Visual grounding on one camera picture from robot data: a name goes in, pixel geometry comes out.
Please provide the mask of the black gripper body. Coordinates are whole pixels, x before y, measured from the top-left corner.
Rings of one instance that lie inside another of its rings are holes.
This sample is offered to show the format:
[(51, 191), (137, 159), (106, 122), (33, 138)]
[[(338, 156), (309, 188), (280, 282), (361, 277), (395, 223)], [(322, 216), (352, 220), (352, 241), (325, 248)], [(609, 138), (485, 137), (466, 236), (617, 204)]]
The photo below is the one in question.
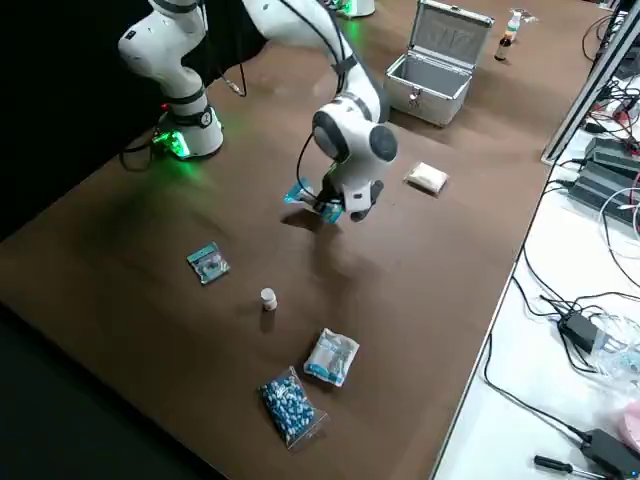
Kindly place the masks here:
[(343, 203), (343, 194), (334, 186), (331, 178), (333, 170), (330, 169), (322, 178), (322, 186), (319, 192), (319, 201), (321, 203)]

